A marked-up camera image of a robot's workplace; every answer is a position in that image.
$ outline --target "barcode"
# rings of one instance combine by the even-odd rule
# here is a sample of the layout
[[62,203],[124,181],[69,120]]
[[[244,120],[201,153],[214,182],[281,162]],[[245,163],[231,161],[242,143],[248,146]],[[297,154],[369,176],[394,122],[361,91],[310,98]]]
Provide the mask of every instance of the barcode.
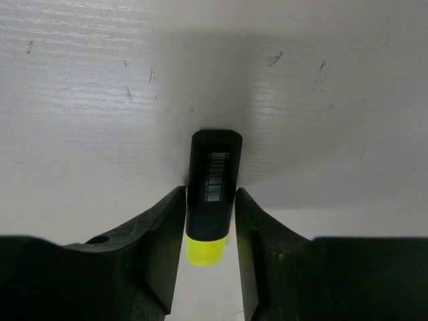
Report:
[[210,152],[208,154],[207,175],[205,177],[204,200],[206,202],[219,202],[223,200],[225,189],[226,160],[228,152]]

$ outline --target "black plastic part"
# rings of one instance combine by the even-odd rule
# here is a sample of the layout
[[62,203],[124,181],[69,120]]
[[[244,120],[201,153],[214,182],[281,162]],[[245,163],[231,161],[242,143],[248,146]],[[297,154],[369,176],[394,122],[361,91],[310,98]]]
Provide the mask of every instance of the black plastic part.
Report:
[[242,137],[232,130],[200,130],[192,137],[186,233],[215,241],[229,233]]
[[428,239],[309,241],[235,200],[245,320],[428,320]]
[[164,320],[171,311],[185,187],[86,244],[0,237],[1,320]]

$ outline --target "white surface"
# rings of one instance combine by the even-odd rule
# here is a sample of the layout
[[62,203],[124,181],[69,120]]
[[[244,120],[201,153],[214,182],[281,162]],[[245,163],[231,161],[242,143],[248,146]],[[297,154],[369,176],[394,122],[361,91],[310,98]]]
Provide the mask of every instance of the white surface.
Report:
[[[0,233],[86,241],[184,183],[192,133],[220,127],[244,137],[240,185],[302,235],[426,235],[427,10],[3,0]],[[235,244],[181,260],[173,308],[242,320]]]

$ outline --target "highlighter cap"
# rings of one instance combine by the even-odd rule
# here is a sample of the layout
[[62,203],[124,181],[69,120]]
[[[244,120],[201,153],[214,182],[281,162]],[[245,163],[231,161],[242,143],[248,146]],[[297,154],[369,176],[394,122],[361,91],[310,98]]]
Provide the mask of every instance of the highlighter cap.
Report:
[[221,261],[227,236],[215,241],[197,241],[186,235],[187,260],[195,266],[210,266]]

